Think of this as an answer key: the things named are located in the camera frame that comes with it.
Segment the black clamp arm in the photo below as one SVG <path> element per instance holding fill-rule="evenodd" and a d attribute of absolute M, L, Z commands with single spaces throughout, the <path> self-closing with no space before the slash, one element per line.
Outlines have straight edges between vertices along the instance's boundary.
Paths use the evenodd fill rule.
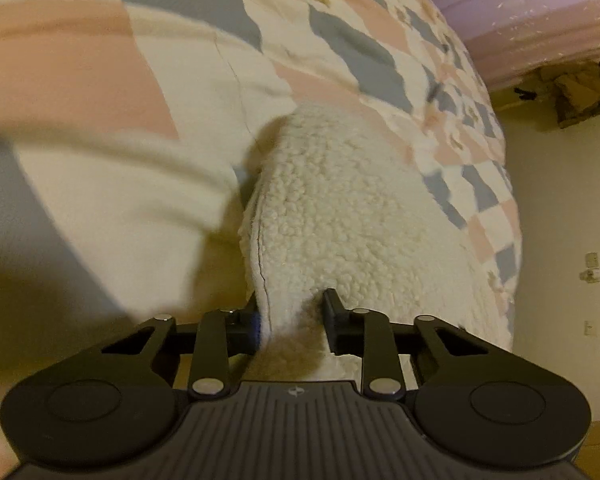
<path fill-rule="evenodd" d="M 570 462 L 590 409 L 567 380 L 433 316 L 391 323 L 347 310 L 333 289 L 320 308 L 331 351 L 362 358 L 360 392 L 350 382 L 240 382 L 230 358 L 258 350 L 254 298 L 199 324 L 156 316 L 10 390 L 0 423 L 23 463 L 10 479 L 233 478 L 244 463 L 256 475 L 250 449 L 270 463 L 262 479 L 308 478 L 310 467 L 316 480 L 379 478 L 387 461 L 402 464 L 387 477 L 404 480 L 585 478 Z M 181 354 L 192 361 L 187 389 L 175 390 Z"/>

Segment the white wall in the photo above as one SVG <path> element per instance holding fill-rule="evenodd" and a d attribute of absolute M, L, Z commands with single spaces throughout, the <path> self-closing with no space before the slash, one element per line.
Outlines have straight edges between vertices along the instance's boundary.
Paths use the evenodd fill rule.
<path fill-rule="evenodd" d="M 600 420 L 600 283 L 578 276 L 600 254 L 600 117 L 559 130 L 547 104 L 499 116 L 523 230 L 514 351 L 573 381 Z"/>

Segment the fluffy white fabric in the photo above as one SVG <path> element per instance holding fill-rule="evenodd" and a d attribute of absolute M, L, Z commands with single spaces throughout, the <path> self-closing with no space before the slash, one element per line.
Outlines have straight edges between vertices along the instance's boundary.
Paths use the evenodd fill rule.
<path fill-rule="evenodd" d="M 431 314 L 496 345 L 509 342 L 468 241 L 364 121 L 306 104 L 283 127 L 241 229 L 262 313 L 262 346 L 246 377 L 360 378 L 362 361 L 333 356 L 318 300 L 335 288 L 346 308 L 394 322 Z M 408 357 L 408 387 L 416 387 Z"/>

